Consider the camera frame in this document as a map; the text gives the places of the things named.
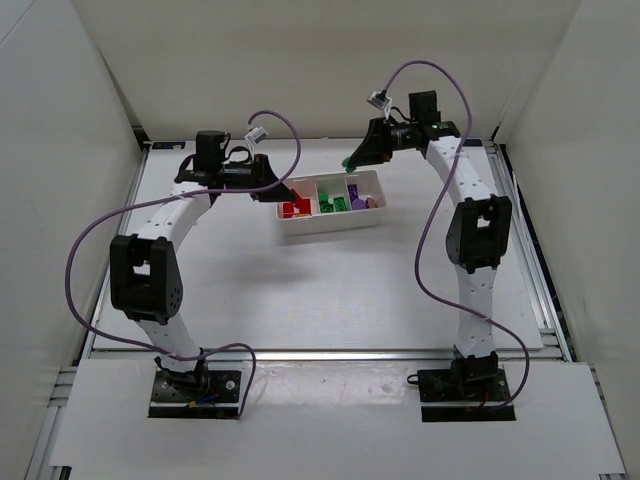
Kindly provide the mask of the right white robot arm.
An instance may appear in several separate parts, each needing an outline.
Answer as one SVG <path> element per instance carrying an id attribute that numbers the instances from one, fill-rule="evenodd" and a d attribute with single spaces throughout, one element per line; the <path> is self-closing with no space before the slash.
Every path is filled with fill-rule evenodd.
<path id="1" fill-rule="evenodd" d="M 464 141 L 458 128 L 442 120 L 435 91 L 410 94 L 410 115 L 401 122 L 392 119 L 385 92 L 372 93 L 368 101 L 382 114 L 370 120 L 344 168 L 383 164 L 396 151 L 416 149 L 436 170 L 455 207 L 445 237 L 459 291 L 454 358 L 446 370 L 419 373 L 418 384 L 427 402 L 483 401 L 499 373 L 490 320 L 493 285 L 508 246 L 511 201 L 482 181 L 460 148 Z"/>

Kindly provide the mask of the purple lego plate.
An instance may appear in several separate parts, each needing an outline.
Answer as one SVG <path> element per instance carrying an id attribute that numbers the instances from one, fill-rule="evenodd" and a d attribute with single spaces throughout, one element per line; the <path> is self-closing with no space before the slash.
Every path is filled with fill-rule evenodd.
<path id="1" fill-rule="evenodd" d="M 351 200 L 357 199 L 359 197 L 358 187 L 357 187 L 356 184 L 348 184 L 347 185 L 347 190 L 348 190 L 349 197 L 350 197 Z"/>

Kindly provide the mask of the purple rounded lego brick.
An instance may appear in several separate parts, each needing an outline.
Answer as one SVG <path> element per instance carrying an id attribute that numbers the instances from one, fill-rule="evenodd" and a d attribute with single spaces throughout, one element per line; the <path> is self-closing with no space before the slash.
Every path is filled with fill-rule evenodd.
<path id="1" fill-rule="evenodd" d="M 356 198 L 351 202 L 353 210 L 365 210 L 368 208 L 367 202 L 363 199 Z"/>

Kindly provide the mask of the red green watermelon lego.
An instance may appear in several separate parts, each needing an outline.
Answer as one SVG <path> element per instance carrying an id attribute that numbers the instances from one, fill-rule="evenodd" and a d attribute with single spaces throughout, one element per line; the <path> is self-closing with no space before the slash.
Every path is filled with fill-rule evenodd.
<path id="1" fill-rule="evenodd" d="M 289 219 L 296 213 L 296 205 L 293 202 L 285 202 L 282 204 L 282 217 Z"/>

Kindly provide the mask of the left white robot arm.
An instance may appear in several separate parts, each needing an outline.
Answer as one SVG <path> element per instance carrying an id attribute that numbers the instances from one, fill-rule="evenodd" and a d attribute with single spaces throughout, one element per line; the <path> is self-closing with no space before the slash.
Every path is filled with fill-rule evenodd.
<path id="1" fill-rule="evenodd" d="M 250 129 L 241 147 L 247 156 L 234 161 L 226 133 L 198 132 L 196 151 L 180 164 L 169 201 L 132 234 L 118 235 L 110 244 L 111 303 L 160 350 L 158 367 L 166 382 L 184 395 L 203 394 L 208 375 L 203 351 L 179 313 L 184 288 L 176 252 L 220 190 L 247 190 L 259 202 L 294 200 L 267 155 L 254 150 L 266 136 L 262 127 Z"/>

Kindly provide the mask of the green curved lego brick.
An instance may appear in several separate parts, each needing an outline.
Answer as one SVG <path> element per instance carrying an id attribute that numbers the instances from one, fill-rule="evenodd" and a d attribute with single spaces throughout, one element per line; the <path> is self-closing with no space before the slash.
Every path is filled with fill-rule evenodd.
<path id="1" fill-rule="evenodd" d="M 333 199 L 335 195 L 330 192 L 318 191 L 318 202 L 320 212 L 323 214 L 335 212 L 333 209 Z"/>

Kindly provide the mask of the green lego plate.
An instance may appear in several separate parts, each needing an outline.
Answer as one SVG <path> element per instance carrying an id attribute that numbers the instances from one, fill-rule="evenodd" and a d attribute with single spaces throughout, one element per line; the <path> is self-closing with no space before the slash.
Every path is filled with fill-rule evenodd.
<path id="1" fill-rule="evenodd" d="M 350 210 L 343 197 L 335 197 L 333 199 L 333 209 L 335 212 L 346 212 Z"/>

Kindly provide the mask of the red long lego brick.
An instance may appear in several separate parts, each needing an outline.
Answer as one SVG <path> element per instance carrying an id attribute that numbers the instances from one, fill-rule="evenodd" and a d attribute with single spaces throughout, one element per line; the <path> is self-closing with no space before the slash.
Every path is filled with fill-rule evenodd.
<path id="1" fill-rule="evenodd" d="M 295 189 L 292 189 L 292 193 L 295 196 L 294 209 L 298 214 L 311 215 L 312 207 L 311 200 L 306 197 L 302 197 Z"/>

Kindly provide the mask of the small green lego piece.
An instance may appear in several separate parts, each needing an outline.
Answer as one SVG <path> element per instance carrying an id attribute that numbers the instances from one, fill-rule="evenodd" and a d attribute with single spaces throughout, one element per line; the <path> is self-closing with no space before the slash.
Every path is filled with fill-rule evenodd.
<path id="1" fill-rule="evenodd" d="M 345 158 L 342 161 L 341 165 L 344 168 L 346 173 L 353 173 L 356 170 L 356 168 L 351 163 L 351 158 L 350 157 Z"/>

